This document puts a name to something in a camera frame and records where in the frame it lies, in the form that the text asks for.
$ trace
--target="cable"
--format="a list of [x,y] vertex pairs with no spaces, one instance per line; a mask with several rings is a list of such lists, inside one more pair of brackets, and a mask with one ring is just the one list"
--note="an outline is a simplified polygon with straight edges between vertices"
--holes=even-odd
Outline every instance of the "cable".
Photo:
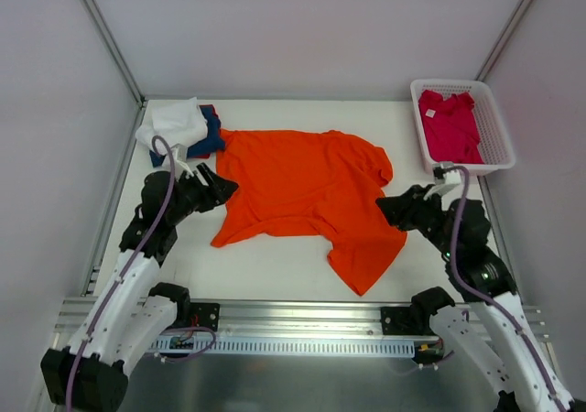
[[164,336],[167,336],[169,334],[176,334],[178,332],[185,332],[185,331],[193,331],[193,332],[197,332],[197,331],[201,331],[201,332],[207,332],[212,336],[212,341],[210,343],[208,343],[207,345],[205,345],[203,348],[201,348],[200,350],[196,351],[196,352],[191,352],[188,355],[186,355],[185,357],[163,357],[161,359],[162,363],[166,363],[166,362],[170,362],[170,363],[183,363],[183,362],[188,362],[190,360],[194,360],[197,359],[198,357],[200,357],[202,354],[204,354],[206,351],[210,350],[213,345],[216,344],[217,340],[218,340],[218,336],[216,336],[216,333],[214,332],[214,330],[211,330],[207,327],[187,327],[187,328],[175,328],[172,330],[164,330],[161,334]]
[[188,327],[188,328],[190,328],[190,331],[188,331],[189,334],[187,334],[187,335],[186,334],[183,334],[181,337],[179,337],[179,342],[181,342],[181,343],[183,343],[183,342],[188,341],[189,339],[191,339],[193,337],[193,332],[194,332],[194,329],[193,328],[199,326],[200,318],[198,317],[197,314],[195,315],[195,319],[194,319],[193,316],[191,316],[190,319],[191,319],[191,326]]
[[451,272],[454,275],[454,278],[456,279],[456,282],[460,285],[460,287],[462,287],[464,290],[466,290],[471,295],[474,295],[478,299],[483,300],[488,305],[492,305],[493,307],[498,309],[507,318],[507,320],[513,324],[513,326],[515,327],[515,332],[521,337],[521,339],[525,343],[526,347],[528,348],[531,356],[533,357],[533,360],[535,360],[537,368],[539,369],[539,372],[541,373],[541,376],[543,377],[543,380],[546,383],[546,387],[548,388],[549,395],[553,398],[559,411],[566,412],[566,408],[559,400],[558,394],[556,392],[556,388],[553,385],[551,378],[549,377],[548,369],[546,368],[543,361],[541,360],[541,357],[539,356],[539,353],[537,352],[535,345],[529,339],[529,337],[525,334],[525,332],[523,330],[523,326],[517,321],[517,319],[515,319],[515,316],[513,316],[513,314],[511,314],[505,307],[503,307],[501,304],[496,302],[490,296],[485,295],[483,292],[478,291],[476,288],[470,287],[461,278],[460,272],[458,271],[458,266],[456,265],[456,250],[458,247],[458,236],[459,236],[459,232],[460,232],[462,215],[464,213],[464,207],[466,205],[466,197],[468,196],[468,189],[470,187],[470,171],[468,171],[468,169],[463,166],[456,166],[456,167],[451,167],[451,168],[446,169],[446,171],[454,171],[454,170],[459,170],[463,174],[464,187],[462,190],[460,202],[458,203],[458,208],[456,209],[456,215],[454,217],[454,225],[453,225],[453,228],[451,231],[451,239],[450,239],[450,269],[451,269]]
[[[148,231],[146,231],[143,239],[140,240],[140,243],[138,243],[138,246],[136,247],[135,251],[130,255],[130,258],[128,258],[128,261],[126,261],[125,266],[122,267],[122,271],[120,272],[120,277],[122,279],[124,279],[126,272],[131,267],[132,263],[135,261],[136,257],[141,252],[142,248],[145,246],[145,244],[147,243],[150,236],[153,234],[155,229],[157,229],[157,225],[161,221],[161,218],[163,218],[163,214],[165,213],[165,210],[167,209],[168,203],[171,200],[171,194],[173,193],[173,185],[175,183],[175,161],[173,160],[172,151],[171,151],[171,148],[168,145],[167,141],[163,137],[154,136],[153,140],[151,142],[151,146],[153,147],[153,149],[155,150],[155,152],[159,156],[161,156],[161,154],[157,151],[157,146],[155,145],[155,143],[157,141],[160,141],[160,143],[163,144],[163,146],[165,147],[165,150],[167,151],[167,155],[168,155],[170,175],[169,175],[169,180],[168,180],[167,193],[165,194],[165,199],[163,200],[163,202],[161,204],[161,208],[158,210],[158,214],[155,217],[155,220],[148,228]],[[90,324],[88,326],[88,330],[86,332],[87,337],[92,337],[93,331],[95,330],[95,326],[97,325],[98,320],[100,320],[100,317],[102,316],[103,311],[105,310],[106,306],[108,305],[108,302],[112,298],[112,295],[114,294],[114,292],[116,291],[116,289],[118,288],[119,285],[120,285],[119,281],[115,281],[113,283],[113,285],[110,287],[110,290],[108,291],[105,298],[103,299],[102,303],[100,304],[98,309],[95,311],[95,314],[93,315],[93,319],[90,321]],[[80,349],[77,351],[77,354],[75,355],[75,359],[73,359],[73,365],[71,366],[70,375],[69,375],[69,378],[67,379],[67,388],[65,390],[65,409],[67,412],[73,411],[73,408],[71,405],[71,398],[72,398],[72,394],[73,394],[73,382],[75,380],[75,375],[77,374],[77,371],[80,367],[80,361],[81,361],[81,358],[83,356],[83,352],[85,351],[85,347],[87,346],[87,344],[88,344],[87,340],[81,341]]]

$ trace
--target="blue cloth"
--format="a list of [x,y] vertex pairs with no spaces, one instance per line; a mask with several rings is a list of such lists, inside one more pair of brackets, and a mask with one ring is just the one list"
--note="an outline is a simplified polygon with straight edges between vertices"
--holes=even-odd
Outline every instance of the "blue cloth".
[[[200,109],[203,117],[208,120],[208,136],[187,149],[187,158],[203,156],[205,154],[215,153],[219,149],[226,149],[226,143],[220,137],[222,123],[213,105],[200,105]],[[149,151],[148,154],[150,155],[151,162],[153,162],[153,168],[160,167],[163,164],[165,156],[157,156],[153,151]]]

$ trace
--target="black joint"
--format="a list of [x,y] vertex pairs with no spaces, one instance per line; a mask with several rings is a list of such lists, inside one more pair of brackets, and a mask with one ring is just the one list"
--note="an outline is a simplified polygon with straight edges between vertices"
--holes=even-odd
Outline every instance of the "black joint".
[[122,372],[123,368],[125,367],[125,363],[122,360],[116,360],[114,363],[112,363],[112,367]]
[[586,412],[586,402],[575,398],[570,402],[570,412]]
[[187,325],[190,319],[190,291],[185,287],[159,282],[148,292],[149,296],[162,296],[177,304],[175,324]]
[[167,171],[157,171],[145,177],[145,186],[140,192],[141,204],[135,209],[135,216],[122,235],[120,250],[136,250],[143,242],[145,234],[157,218],[165,202],[169,183],[173,181],[173,190],[157,227],[141,247],[146,258],[154,257],[160,266],[167,258],[168,252],[177,241],[175,227],[189,215],[210,211],[230,199],[238,189],[233,181],[223,179],[213,173],[204,163],[197,166],[208,183],[203,185],[198,176],[188,177],[181,174],[179,181],[172,179]]
[[[458,271],[463,281],[470,287],[496,298],[506,292],[516,293],[516,284],[506,264],[490,248],[459,251],[457,253]],[[452,274],[451,266],[446,264],[446,273],[452,285],[462,294],[464,301],[478,302],[479,298],[460,286]]]
[[498,405],[494,412],[521,412],[515,400],[515,393],[501,391],[498,393]]
[[446,171],[444,170],[444,168],[442,168],[442,167],[435,167],[433,169],[433,177],[434,177],[434,179],[438,179],[438,180],[443,179],[443,176],[444,176],[444,173],[445,172]]
[[[51,402],[65,404],[65,392],[75,355],[69,349],[47,350],[40,363]],[[73,382],[73,408],[82,411],[115,412],[125,397],[128,377],[122,367],[95,358],[82,357]]]
[[441,287],[429,288],[411,298],[409,307],[382,307],[381,327],[384,335],[432,336],[429,317],[439,309],[455,306],[454,299]]

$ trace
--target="orange t-shirt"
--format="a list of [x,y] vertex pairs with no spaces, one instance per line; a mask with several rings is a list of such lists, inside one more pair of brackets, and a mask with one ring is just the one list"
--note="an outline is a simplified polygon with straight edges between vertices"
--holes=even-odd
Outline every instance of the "orange t-shirt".
[[215,247],[251,238],[323,235],[328,261],[363,295],[399,253],[407,234],[388,225],[374,200],[393,177],[385,151],[338,131],[222,130],[218,174],[236,181]]

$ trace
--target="white cloth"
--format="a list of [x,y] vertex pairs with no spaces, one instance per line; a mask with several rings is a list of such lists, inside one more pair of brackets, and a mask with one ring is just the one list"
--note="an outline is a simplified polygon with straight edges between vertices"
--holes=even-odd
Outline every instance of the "white cloth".
[[[153,137],[163,137],[169,146],[177,144],[189,147],[205,139],[208,135],[208,121],[201,113],[198,98],[178,101],[171,105],[153,108],[152,124],[142,124],[135,133],[136,140],[152,148]],[[165,147],[157,142],[160,155],[165,155]]]

